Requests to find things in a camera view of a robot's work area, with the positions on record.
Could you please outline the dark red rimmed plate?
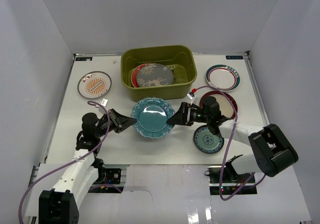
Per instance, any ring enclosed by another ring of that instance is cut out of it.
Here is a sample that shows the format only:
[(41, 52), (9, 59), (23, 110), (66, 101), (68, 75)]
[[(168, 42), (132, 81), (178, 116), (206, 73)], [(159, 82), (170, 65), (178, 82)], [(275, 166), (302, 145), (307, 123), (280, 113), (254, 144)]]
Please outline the dark red rimmed plate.
[(228, 93), (225, 93), (225, 96), (224, 96), (223, 94), (221, 94), (218, 91), (209, 91), (209, 92), (205, 93), (200, 99), (199, 106), (201, 108), (203, 107), (203, 100), (205, 99), (205, 97), (208, 97), (208, 96), (212, 96), (212, 97), (216, 98), (216, 101), (219, 104), (219, 107), (220, 107), (219, 109), (220, 109), (222, 115), (224, 115), (227, 118), (235, 119), (236, 114), (233, 110), (232, 105), (228, 101), (228, 99), (233, 104), (236, 112), (238, 111), (238, 105), (237, 105), (235, 99), (231, 95), (229, 95)]

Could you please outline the teal scalloped plate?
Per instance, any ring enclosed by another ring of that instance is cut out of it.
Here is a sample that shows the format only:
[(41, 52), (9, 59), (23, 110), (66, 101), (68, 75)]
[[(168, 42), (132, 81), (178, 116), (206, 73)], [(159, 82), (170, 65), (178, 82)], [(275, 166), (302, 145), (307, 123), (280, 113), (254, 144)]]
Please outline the teal scalloped plate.
[(138, 101), (132, 108), (131, 118), (136, 132), (146, 138), (163, 138), (171, 132), (173, 125), (167, 121), (175, 114), (171, 104), (161, 98), (147, 97)]

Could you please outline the red and teal plate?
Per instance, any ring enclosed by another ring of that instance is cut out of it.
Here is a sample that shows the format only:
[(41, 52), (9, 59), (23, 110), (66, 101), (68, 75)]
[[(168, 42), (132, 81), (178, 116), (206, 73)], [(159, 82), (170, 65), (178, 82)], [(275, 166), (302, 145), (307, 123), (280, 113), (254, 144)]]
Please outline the red and teal plate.
[(149, 65), (149, 63), (141, 64), (141, 65), (137, 66), (137, 67), (133, 70), (133, 72), (132, 72), (132, 74), (131, 74), (131, 78), (130, 78), (133, 87), (135, 87), (135, 88), (138, 88), (138, 87), (139, 87), (139, 85), (138, 85), (138, 83), (137, 83), (137, 74), (138, 74), (138, 72), (140, 71), (140, 69), (142, 69), (143, 67), (145, 67), (145, 66), (147, 66), (147, 65)]

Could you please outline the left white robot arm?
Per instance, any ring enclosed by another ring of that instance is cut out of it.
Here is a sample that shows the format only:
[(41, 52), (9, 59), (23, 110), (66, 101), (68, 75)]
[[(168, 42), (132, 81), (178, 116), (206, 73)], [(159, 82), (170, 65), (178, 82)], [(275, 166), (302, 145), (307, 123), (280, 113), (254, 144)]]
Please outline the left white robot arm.
[(72, 164), (57, 183), (39, 196), (39, 223), (78, 223), (79, 207), (93, 183), (101, 183), (106, 171), (97, 158), (101, 144), (110, 131), (121, 133), (137, 122), (135, 118), (114, 109), (98, 118), (95, 113), (82, 117), (81, 131), (76, 138)]

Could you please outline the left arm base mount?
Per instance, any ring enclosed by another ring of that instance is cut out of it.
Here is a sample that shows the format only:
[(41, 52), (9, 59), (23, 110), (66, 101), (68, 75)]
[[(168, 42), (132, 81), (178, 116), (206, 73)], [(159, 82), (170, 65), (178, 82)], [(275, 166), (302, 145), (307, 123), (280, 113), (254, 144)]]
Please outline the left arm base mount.
[[(105, 178), (102, 182), (96, 183), (99, 184), (108, 184), (115, 185), (120, 191), (123, 191), (122, 184), (122, 170), (120, 168), (105, 168)], [(101, 186), (91, 191), (92, 193), (120, 193), (115, 187), (105, 187)]]

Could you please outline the orange sunburst plate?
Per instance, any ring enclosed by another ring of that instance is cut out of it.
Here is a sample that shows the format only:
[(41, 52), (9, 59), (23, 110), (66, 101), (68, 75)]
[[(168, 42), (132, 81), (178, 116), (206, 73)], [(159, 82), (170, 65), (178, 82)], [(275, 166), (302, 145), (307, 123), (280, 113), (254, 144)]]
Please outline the orange sunburst plate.
[(82, 76), (77, 84), (78, 93), (86, 99), (97, 99), (109, 92), (111, 77), (102, 71), (93, 71)]

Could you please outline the grey deer plate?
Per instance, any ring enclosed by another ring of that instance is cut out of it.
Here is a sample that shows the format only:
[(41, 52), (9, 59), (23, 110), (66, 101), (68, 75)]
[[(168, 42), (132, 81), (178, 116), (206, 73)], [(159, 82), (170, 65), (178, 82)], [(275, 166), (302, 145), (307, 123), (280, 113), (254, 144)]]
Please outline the grey deer plate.
[(169, 67), (162, 64), (150, 63), (138, 70), (135, 82), (139, 87), (171, 85), (174, 82), (174, 75)]

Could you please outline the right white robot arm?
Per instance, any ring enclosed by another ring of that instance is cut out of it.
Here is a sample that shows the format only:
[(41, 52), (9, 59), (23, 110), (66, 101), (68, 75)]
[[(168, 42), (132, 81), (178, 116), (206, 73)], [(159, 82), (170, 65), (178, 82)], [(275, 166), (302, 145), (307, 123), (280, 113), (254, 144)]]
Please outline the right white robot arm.
[(205, 123), (212, 134), (250, 146), (251, 154), (235, 156), (224, 164), (229, 182), (238, 183), (245, 173), (262, 172), (274, 177), (298, 161), (297, 152), (277, 125), (260, 127), (237, 123), (222, 115), (219, 107), (212, 96), (205, 97), (201, 107), (182, 102), (167, 123), (182, 126)]

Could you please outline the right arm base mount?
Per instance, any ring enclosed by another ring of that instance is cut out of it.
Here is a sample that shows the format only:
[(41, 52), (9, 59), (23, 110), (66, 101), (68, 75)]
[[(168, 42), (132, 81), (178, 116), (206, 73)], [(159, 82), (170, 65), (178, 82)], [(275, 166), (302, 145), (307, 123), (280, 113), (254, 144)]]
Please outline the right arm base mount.
[(224, 197), (232, 195), (237, 191), (240, 186), (250, 177), (250, 173), (245, 174), (234, 174), (226, 166), (224, 167), (222, 184), (219, 186), (220, 182), (220, 171), (221, 165), (214, 164), (209, 166), (204, 172), (204, 175), (208, 177), (209, 180), (209, 189), (211, 196), (219, 196), (220, 191)]

